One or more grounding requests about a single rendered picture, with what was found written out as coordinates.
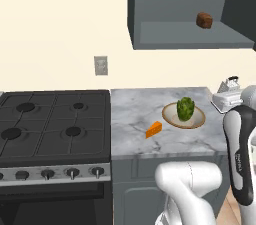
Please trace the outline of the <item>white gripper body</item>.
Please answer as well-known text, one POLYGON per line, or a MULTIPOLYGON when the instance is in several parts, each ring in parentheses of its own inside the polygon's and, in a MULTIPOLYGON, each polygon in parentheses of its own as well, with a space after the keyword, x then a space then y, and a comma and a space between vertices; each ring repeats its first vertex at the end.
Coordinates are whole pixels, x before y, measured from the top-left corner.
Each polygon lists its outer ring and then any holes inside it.
POLYGON ((241 105, 241 91, 228 91, 212 95, 212 104, 220 113, 226 113, 233 107, 241 105))

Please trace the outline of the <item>silver cheese grater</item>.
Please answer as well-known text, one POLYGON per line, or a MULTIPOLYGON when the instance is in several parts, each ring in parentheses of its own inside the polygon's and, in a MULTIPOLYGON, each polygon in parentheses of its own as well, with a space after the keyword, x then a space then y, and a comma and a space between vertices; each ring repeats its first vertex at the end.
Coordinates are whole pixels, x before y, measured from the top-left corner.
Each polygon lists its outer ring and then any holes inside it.
POLYGON ((240 89, 240 85, 238 83, 238 76, 228 77, 225 81, 221 82, 221 85, 218 89, 218 92, 228 92, 228 91, 237 91, 240 89))

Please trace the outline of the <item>beige salad bowl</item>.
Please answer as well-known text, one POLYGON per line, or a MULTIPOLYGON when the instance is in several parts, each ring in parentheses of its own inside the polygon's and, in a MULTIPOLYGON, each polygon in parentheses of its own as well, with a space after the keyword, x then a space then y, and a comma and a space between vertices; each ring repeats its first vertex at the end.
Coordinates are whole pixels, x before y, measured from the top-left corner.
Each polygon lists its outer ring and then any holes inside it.
POLYGON ((181 121, 178 117, 176 103, 166 105, 162 110, 162 117, 170 125, 181 129, 195 129, 201 127, 206 120, 204 112, 198 107, 195 107, 192 117, 187 121, 181 121))

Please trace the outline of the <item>green lettuce salad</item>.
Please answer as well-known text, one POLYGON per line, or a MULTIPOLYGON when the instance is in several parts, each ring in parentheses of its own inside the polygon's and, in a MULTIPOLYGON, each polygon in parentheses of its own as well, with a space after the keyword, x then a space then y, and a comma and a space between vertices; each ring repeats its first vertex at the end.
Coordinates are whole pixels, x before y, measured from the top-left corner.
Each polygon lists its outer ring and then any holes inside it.
POLYGON ((195 103, 190 97, 183 97, 177 102, 178 118, 183 122, 188 121, 192 117, 194 109, 195 103))

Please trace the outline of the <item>orange cheese wedge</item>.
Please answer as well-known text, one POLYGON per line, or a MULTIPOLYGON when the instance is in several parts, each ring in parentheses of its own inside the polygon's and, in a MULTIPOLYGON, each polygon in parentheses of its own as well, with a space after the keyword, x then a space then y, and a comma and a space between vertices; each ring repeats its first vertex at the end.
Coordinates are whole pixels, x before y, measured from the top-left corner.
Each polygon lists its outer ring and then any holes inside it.
POLYGON ((149 138, 162 130, 162 123, 155 121, 151 127, 146 131, 146 137, 149 138))

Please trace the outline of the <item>dark grey cabinet door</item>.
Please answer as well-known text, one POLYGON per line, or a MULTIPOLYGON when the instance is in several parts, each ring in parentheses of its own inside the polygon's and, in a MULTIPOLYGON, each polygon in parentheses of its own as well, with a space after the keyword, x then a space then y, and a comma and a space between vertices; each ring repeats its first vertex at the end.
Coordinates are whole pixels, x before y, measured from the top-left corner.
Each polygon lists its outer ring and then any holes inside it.
POLYGON ((256 0, 225 0, 221 21, 250 40, 256 52, 256 0))

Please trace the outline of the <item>brown bread loaf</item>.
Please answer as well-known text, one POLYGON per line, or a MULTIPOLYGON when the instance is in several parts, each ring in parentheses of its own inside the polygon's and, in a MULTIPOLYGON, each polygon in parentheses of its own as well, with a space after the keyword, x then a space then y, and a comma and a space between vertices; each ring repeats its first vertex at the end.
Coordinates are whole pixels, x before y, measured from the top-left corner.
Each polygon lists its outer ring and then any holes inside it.
POLYGON ((196 25, 203 29, 210 29, 212 27, 213 18, 210 14, 200 12, 197 14, 196 25))

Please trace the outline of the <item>grey drawer front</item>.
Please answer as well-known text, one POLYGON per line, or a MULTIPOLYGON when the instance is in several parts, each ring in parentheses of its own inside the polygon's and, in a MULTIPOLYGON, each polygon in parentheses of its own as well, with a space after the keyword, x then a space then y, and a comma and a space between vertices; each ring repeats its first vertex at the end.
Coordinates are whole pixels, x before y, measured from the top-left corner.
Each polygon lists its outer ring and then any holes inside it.
POLYGON ((138 159, 136 166, 136 175, 139 179, 153 178, 155 169, 161 163, 165 162, 183 162, 183 161, 206 161, 219 164, 217 156, 192 156, 192 157, 173 157, 173 158, 147 158, 138 159))

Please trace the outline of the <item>grey base cupboard door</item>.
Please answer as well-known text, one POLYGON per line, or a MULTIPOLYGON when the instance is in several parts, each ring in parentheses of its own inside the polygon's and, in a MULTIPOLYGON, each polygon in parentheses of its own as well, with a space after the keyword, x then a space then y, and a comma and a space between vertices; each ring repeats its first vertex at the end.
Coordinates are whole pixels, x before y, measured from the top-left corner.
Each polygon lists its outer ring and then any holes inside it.
POLYGON ((156 186, 127 189, 120 225, 155 225, 165 204, 165 194, 156 186))

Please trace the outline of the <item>black gas stove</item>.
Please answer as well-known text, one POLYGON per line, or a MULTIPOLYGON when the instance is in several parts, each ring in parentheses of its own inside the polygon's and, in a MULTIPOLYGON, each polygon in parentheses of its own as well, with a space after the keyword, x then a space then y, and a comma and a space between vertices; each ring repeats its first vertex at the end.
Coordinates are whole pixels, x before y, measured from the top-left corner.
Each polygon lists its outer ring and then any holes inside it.
POLYGON ((0 187, 111 182, 111 105, 107 90, 0 94, 0 187), (93 167, 104 173, 97 179, 93 167), (72 180, 69 168, 80 174, 72 180), (44 169, 55 175, 41 176, 44 169), (18 171, 26 180, 17 180, 18 171))

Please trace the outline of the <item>black oven door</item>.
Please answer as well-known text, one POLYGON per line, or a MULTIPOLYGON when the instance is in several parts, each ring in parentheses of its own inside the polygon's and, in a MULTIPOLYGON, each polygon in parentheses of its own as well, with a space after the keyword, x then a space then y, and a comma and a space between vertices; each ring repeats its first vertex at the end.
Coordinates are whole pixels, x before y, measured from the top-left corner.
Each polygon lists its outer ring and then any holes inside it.
POLYGON ((111 182, 0 187, 0 225, 112 225, 111 182))

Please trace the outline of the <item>grey wall cabinet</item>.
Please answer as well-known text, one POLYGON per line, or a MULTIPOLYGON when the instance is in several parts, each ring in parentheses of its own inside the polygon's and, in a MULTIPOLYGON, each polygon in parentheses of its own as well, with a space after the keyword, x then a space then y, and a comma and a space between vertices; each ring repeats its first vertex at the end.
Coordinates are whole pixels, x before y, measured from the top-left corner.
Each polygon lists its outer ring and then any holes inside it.
POLYGON ((127 0, 127 27, 132 46, 157 49, 252 49, 252 42, 221 21, 225 0, 127 0), (212 27, 196 25, 208 13, 212 27))

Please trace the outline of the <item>grey wall outlet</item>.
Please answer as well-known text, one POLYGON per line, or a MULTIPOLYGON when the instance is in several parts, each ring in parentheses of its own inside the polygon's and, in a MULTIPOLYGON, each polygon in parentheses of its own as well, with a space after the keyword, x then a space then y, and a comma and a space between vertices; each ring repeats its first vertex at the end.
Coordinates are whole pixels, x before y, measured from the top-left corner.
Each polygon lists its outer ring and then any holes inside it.
POLYGON ((94 67, 96 75, 107 75, 108 74, 108 59, 106 56, 95 56, 94 67))

